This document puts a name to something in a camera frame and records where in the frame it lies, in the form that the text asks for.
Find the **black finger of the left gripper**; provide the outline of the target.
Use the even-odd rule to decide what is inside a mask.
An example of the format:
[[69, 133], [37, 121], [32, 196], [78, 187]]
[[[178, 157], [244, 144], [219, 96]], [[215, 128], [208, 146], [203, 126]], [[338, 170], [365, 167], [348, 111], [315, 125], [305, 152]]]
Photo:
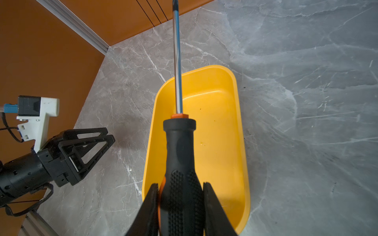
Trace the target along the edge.
[[58, 138], [59, 148], [88, 148], [102, 144], [109, 147], [109, 134], [105, 127], [70, 129], [63, 131]]
[[69, 167], [70, 180], [83, 180], [114, 143], [113, 135], [67, 140], [59, 143], [59, 149]]

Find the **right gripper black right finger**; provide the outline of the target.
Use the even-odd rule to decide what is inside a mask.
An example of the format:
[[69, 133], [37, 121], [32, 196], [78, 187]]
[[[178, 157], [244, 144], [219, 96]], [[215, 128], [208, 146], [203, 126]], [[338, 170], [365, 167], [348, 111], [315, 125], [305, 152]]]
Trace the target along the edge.
[[237, 236], [210, 183], [204, 183], [205, 235]]

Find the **black orange handled screwdriver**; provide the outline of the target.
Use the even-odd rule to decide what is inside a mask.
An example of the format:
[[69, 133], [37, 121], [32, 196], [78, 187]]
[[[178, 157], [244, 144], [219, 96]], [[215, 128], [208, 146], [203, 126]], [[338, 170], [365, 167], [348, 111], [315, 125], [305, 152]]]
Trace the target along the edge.
[[196, 121], [183, 110], [178, 1], [172, 2], [172, 10], [176, 113], [163, 122], [167, 158], [159, 190], [159, 231], [162, 236], [201, 236], [205, 223], [204, 196], [195, 172]]

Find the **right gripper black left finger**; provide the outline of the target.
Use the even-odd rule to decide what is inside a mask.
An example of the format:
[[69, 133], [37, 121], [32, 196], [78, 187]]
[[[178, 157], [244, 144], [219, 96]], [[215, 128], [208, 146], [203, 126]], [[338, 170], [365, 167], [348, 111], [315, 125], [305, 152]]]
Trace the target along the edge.
[[158, 184], [154, 183], [126, 236], [157, 236], [158, 229]]

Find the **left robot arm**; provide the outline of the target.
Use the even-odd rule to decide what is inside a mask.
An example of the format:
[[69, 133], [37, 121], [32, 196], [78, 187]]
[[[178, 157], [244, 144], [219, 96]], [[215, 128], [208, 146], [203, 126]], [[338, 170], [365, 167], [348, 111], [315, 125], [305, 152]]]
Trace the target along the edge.
[[[1, 207], [8, 216], [19, 217], [39, 207], [59, 187], [82, 181], [115, 143], [106, 128], [71, 129], [54, 136], [38, 152], [1, 164]], [[44, 188], [50, 192], [29, 208], [13, 212], [9, 203]]]

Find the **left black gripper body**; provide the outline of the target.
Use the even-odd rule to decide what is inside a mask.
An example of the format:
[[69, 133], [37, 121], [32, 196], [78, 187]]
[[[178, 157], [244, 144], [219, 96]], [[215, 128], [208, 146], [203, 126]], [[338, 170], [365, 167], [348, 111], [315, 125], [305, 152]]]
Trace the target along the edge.
[[84, 140], [49, 140], [37, 153], [42, 166], [57, 186], [76, 185], [89, 173], [89, 166], [82, 158], [89, 152], [89, 142]]

